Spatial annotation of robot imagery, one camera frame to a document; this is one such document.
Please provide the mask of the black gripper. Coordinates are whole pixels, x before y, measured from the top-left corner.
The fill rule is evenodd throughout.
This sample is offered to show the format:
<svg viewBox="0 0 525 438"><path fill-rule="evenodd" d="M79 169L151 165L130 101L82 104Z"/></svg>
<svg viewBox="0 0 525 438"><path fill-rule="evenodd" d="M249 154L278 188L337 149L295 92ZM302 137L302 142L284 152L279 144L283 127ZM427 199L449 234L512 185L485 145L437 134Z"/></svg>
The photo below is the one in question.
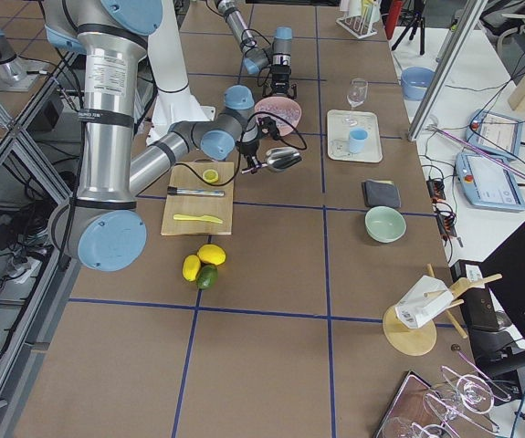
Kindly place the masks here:
<svg viewBox="0 0 525 438"><path fill-rule="evenodd" d="M262 118L261 123L256 122L254 129L236 143L237 150L246 160L246 167L241 170L242 174L254 174L262 168L262 163L257 158L257 150L260 141L267 136L272 139L281 138L278 125L271 117Z"/></svg>
<svg viewBox="0 0 525 438"><path fill-rule="evenodd" d="M270 67L270 85L265 86L265 96L282 96L296 99L298 96L298 88L296 84L290 84L290 65L273 64Z"/></svg>

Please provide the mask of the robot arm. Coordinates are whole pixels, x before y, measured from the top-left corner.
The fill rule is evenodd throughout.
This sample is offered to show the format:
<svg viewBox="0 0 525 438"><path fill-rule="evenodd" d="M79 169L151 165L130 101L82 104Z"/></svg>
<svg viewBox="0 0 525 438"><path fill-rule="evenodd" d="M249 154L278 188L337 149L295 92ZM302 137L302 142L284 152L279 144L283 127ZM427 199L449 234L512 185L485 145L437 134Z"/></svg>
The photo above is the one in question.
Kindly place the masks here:
<svg viewBox="0 0 525 438"><path fill-rule="evenodd" d="M237 7L237 1L215 1L217 13L224 18L236 38L243 55L243 67L257 76L262 97L297 97L297 85L290 83L292 29L279 26L268 40L256 29L248 27Z"/></svg>
<svg viewBox="0 0 525 438"><path fill-rule="evenodd" d="M51 215L49 232L58 249L84 266L117 271L146 243L137 194L192 150L222 160L239 142L255 140L255 101L249 88L235 85L218 115L203 112L189 89L170 1L46 1L43 10L49 42L86 59L79 180ZM155 122L156 141L133 155L143 59L152 67L157 107L169 116Z"/></svg>

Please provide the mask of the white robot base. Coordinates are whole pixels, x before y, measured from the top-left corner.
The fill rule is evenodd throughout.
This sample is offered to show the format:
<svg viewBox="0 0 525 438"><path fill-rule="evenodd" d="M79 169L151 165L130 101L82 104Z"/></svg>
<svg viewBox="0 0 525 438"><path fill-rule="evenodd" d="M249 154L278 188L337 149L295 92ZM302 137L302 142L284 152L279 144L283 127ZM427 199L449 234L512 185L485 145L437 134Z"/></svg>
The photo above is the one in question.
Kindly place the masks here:
<svg viewBox="0 0 525 438"><path fill-rule="evenodd" d="M201 106L190 90L173 1L162 0L161 24L148 38L148 58L158 89L147 143L159 140L179 121L206 121L215 107Z"/></svg>

